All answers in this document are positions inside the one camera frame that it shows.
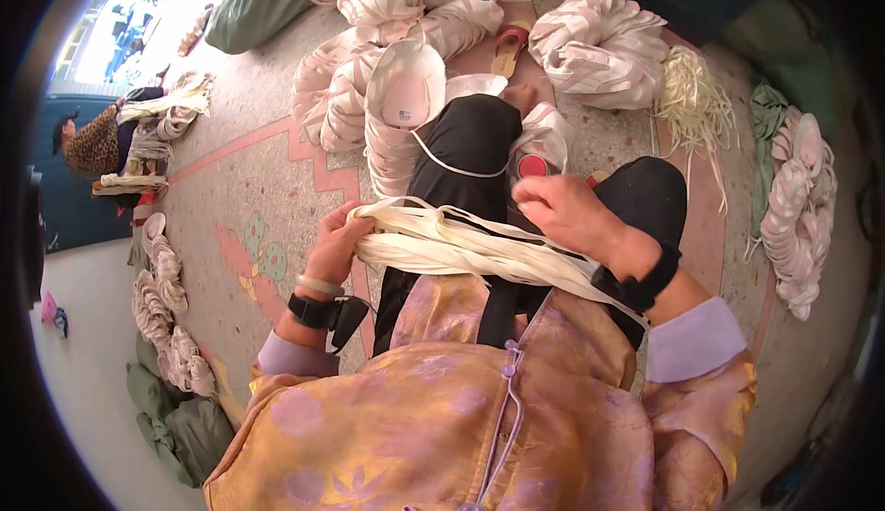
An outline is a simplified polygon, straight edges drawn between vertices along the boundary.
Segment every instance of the sandal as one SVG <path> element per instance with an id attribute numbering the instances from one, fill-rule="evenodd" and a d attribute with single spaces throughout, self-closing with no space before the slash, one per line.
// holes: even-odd
<path id="1" fill-rule="evenodd" d="M 495 58 L 492 60 L 492 73 L 506 78 L 513 76 L 519 53 L 528 42 L 528 31 L 532 26 L 517 20 L 506 24 L 498 32 L 495 45 Z"/>

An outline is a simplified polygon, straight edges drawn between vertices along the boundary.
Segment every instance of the bracelet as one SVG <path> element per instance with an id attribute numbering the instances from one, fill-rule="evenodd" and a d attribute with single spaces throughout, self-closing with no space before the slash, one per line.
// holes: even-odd
<path id="1" fill-rule="evenodd" d="M 295 277 L 295 286 L 304 286 L 304 288 L 311 288 L 317 292 L 329 294 L 330 296 L 334 296 L 335 298 L 339 298 L 340 296 L 344 296 L 344 287 L 339 286 L 338 284 L 326 283 L 326 281 L 321 281 L 316 278 L 311 278 L 309 276 L 298 275 Z"/>

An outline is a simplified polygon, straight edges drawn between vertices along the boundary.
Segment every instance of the black cap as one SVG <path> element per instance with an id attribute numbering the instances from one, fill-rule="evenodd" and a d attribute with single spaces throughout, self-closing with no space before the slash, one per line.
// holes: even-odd
<path id="1" fill-rule="evenodd" d="M 62 114 L 56 121 L 55 127 L 52 128 L 52 155 L 59 153 L 61 148 L 61 128 L 65 126 L 69 119 L 77 119 L 80 115 L 80 108 L 73 110 L 72 114 Z"/>

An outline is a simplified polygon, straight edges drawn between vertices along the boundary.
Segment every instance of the black wrist strap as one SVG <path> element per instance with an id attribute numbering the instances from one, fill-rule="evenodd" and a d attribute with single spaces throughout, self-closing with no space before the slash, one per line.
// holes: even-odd
<path id="1" fill-rule="evenodd" d="M 328 329 L 332 335 L 333 353 L 347 344 L 369 311 L 369 304 L 362 298 L 350 296 L 330 301 L 318 301 L 292 295 L 289 310 L 299 323 L 309 329 Z"/>
<path id="2" fill-rule="evenodd" d="M 662 244 L 658 263 L 643 280 L 637 281 L 629 276 L 619 282 L 611 271 L 600 267 L 593 274 L 592 284 L 637 313 L 644 313 L 655 305 L 655 298 L 673 280 L 679 269 L 680 257 L 682 253 L 679 250 L 668 244 Z"/>

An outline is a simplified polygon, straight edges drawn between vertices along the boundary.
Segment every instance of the green sack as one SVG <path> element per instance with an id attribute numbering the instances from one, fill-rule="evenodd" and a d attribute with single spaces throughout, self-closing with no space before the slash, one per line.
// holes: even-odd
<path id="1" fill-rule="evenodd" d="M 193 393 L 182 392 L 175 384 L 163 380 L 163 376 L 160 372 L 160 365 L 157 362 L 157 349 L 149 341 L 142 338 L 140 332 L 136 332 L 136 359 L 140 365 L 163 382 L 166 391 L 169 393 L 173 406 L 177 407 L 178 404 L 183 401 L 193 398 Z"/>
<path id="2" fill-rule="evenodd" d="M 135 365 L 127 363 L 126 371 L 126 389 L 129 397 L 139 411 L 154 421 L 161 422 L 175 408 L 163 381 L 138 363 Z"/>
<path id="3" fill-rule="evenodd" d="M 165 425 L 175 439 L 175 455 L 201 484 L 234 439 L 234 429 L 224 411 L 208 398 L 183 402 L 165 418 Z"/>
<path id="4" fill-rule="evenodd" d="M 244 53 L 312 6 L 309 0 L 222 0 L 209 17 L 205 41 L 224 53 Z"/>
<path id="5" fill-rule="evenodd" d="M 200 483 L 193 479 L 184 464 L 175 455 L 175 440 L 171 435 L 171 431 L 162 423 L 153 423 L 150 421 L 150 417 L 144 413 L 138 414 L 136 422 L 138 423 L 138 429 L 142 432 L 144 441 L 154 450 L 154 453 L 157 454 L 157 457 L 160 458 L 166 468 L 175 475 L 175 478 L 186 486 L 199 488 Z"/>

